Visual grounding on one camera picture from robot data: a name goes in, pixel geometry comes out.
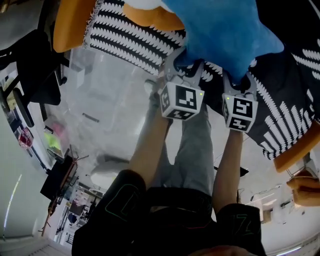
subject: orange plush toy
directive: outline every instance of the orange plush toy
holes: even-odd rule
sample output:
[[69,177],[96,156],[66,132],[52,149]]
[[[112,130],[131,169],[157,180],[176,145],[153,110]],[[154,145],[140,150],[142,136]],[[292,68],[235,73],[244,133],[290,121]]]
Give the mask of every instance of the orange plush toy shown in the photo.
[[154,25],[157,30],[162,31],[183,30],[185,28],[177,15],[160,6],[152,10],[143,10],[133,8],[125,3],[123,13],[129,20],[143,27]]

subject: black and white patterned fabric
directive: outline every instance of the black and white patterned fabric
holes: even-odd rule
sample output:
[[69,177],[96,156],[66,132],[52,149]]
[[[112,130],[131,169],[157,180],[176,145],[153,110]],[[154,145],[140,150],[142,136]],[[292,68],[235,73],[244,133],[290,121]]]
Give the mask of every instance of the black and white patterned fabric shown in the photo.
[[[284,52],[259,56],[249,71],[259,102],[248,135],[273,159],[294,145],[320,121],[319,3],[311,0],[256,0],[261,22],[285,45]],[[161,62],[184,45],[186,32],[141,27],[123,12],[122,0],[98,0],[84,46],[97,49],[158,75]],[[181,70],[187,73],[191,67]],[[200,87],[204,101],[222,114],[222,68],[206,62]]]

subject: black office chair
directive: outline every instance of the black office chair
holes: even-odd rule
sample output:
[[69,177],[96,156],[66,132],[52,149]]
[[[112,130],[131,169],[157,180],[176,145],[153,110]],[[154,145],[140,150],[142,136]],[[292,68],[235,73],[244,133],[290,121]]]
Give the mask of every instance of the black office chair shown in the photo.
[[[10,63],[16,62],[17,77],[4,91],[0,87],[0,100],[4,108],[10,111],[7,97],[13,92],[16,104],[29,127],[34,121],[28,110],[30,102],[49,105],[59,105],[61,94],[59,86],[65,84],[66,77],[61,76],[61,65],[69,66],[69,60],[63,53],[53,49],[54,24],[51,26],[51,44],[44,32],[49,11],[54,6],[54,0],[44,0],[37,29],[21,38],[7,49],[0,50],[0,70]],[[16,85],[20,82],[24,95]]]

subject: ceiling light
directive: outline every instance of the ceiling light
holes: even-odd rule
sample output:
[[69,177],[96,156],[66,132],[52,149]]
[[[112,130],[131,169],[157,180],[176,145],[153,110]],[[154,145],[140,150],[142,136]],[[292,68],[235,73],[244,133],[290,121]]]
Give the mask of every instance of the ceiling light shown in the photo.
[[295,252],[295,251],[297,251],[297,250],[299,250],[299,249],[301,249],[301,246],[298,246],[298,247],[293,248],[293,249],[291,249],[291,250],[287,250],[287,251],[285,251],[285,252],[282,252],[282,253],[280,253],[280,254],[277,254],[276,256],[286,255],[286,254]]

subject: gray pants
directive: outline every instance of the gray pants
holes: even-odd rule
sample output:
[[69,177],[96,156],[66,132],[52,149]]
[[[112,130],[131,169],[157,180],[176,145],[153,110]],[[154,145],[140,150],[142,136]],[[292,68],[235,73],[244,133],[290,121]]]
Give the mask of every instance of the gray pants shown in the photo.
[[[149,109],[138,144],[143,141],[160,107],[157,93],[152,92],[149,99]],[[190,120],[182,121],[182,138],[173,165],[169,162],[167,146],[164,144],[152,187],[188,188],[211,196],[214,180],[211,125],[207,106],[203,104],[199,114]]]

